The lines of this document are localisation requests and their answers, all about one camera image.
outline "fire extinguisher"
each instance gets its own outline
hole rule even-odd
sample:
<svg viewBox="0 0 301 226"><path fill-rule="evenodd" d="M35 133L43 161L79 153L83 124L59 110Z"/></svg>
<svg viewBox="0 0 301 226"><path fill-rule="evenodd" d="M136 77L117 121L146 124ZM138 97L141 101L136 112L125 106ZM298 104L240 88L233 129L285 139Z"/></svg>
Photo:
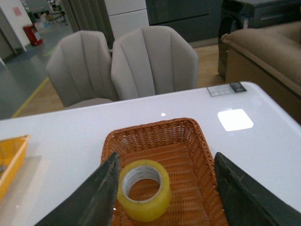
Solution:
<svg viewBox="0 0 301 226"><path fill-rule="evenodd" d="M34 24L24 26L23 30L25 31L32 46L37 46L43 43L43 40Z"/></svg>

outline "wooden floor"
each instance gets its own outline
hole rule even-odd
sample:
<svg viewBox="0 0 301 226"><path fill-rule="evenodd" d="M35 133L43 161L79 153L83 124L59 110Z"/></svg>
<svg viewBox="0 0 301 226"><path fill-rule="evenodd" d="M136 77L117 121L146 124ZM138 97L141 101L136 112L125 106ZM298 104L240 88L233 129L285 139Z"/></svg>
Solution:
<svg viewBox="0 0 301 226"><path fill-rule="evenodd" d="M224 84L225 81L217 72L218 45L195 48L199 55L198 87L208 87ZM15 117L22 117L40 113L48 113L63 109L51 82L47 80L34 96L25 104Z"/></svg>

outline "orange wicker basket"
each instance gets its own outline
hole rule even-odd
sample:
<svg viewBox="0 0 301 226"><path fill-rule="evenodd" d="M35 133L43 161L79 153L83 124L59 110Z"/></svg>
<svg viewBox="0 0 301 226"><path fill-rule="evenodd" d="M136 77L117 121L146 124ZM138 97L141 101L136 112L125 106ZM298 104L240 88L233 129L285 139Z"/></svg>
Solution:
<svg viewBox="0 0 301 226"><path fill-rule="evenodd" d="M6 167L0 172L0 201L24 161L29 138L25 135L0 141L0 166Z"/></svg>
<svg viewBox="0 0 301 226"><path fill-rule="evenodd" d="M121 168L142 159L163 165L169 174L172 199L166 212L148 223L130 219L116 201L112 226L228 225L217 191L214 159L195 120L180 118L115 130L104 142L101 161L114 151L120 155ZM129 195L145 200L157 190L156 182L142 180Z"/></svg>

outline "gray floor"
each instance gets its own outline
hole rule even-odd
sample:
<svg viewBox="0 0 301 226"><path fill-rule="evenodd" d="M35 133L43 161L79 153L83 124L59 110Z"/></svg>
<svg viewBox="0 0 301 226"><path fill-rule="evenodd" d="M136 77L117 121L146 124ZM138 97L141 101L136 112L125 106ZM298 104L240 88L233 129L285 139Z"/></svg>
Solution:
<svg viewBox="0 0 301 226"><path fill-rule="evenodd" d="M27 52L0 64L0 119L10 118L46 79L46 65L60 39L72 33L65 23L39 30L43 44L27 46Z"/></svg>

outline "gray curtain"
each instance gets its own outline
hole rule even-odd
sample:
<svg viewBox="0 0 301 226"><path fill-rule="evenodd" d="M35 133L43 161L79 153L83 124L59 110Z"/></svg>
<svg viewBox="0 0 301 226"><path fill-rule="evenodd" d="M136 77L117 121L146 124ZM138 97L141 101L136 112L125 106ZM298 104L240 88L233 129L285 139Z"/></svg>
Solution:
<svg viewBox="0 0 301 226"><path fill-rule="evenodd" d="M73 32L80 30L101 31L109 48L114 42L113 31L104 0L61 0Z"/></svg>

